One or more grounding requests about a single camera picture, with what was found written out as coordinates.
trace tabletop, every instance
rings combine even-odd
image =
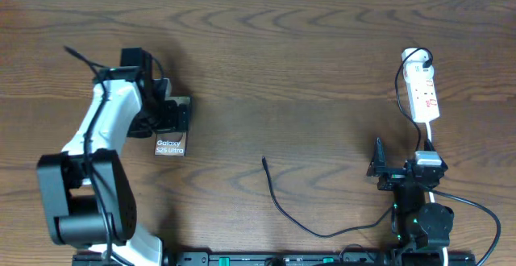
[[[154,138],[125,144],[138,221],[166,243],[254,252],[395,242],[388,222],[333,239],[301,231],[274,207],[260,159],[310,229],[376,221],[393,195],[365,176],[374,140],[402,165],[417,137],[394,75],[403,49],[430,48],[434,144],[450,167],[438,189],[494,211],[502,234],[487,264],[516,264],[515,11],[516,0],[0,0],[0,265],[66,265],[74,253],[49,238],[35,174],[92,98],[91,72],[63,45],[107,65],[142,47],[173,94],[192,96],[186,157],[154,156]],[[450,249],[479,260],[493,220],[437,202],[455,211]]]

